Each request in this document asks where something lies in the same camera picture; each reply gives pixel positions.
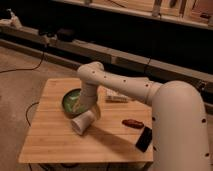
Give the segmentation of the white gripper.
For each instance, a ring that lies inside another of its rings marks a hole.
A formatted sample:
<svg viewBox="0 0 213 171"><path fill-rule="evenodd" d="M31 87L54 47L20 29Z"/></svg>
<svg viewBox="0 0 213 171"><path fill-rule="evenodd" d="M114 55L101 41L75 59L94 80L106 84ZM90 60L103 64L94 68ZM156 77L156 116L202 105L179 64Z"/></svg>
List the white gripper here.
<svg viewBox="0 0 213 171"><path fill-rule="evenodd" d="M77 114L91 110L95 114L95 117L99 118L101 116L101 112L97 104L97 100L97 96L80 95L73 105L73 112Z"/></svg>

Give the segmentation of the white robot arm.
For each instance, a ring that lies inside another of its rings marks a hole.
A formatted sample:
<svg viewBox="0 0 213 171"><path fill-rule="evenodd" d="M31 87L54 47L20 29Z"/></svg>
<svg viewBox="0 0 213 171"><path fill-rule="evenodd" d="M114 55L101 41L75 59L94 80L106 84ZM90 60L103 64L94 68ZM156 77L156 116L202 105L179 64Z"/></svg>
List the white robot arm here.
<svg viewBox="0 0 213 171"><path fill-rule="evenodd" d="M200 93L183 81L161 84L106 72L100 62L80 66L79 102L97 101L104 86L152 108L153 171L211 171L207 115Z"/></svg>

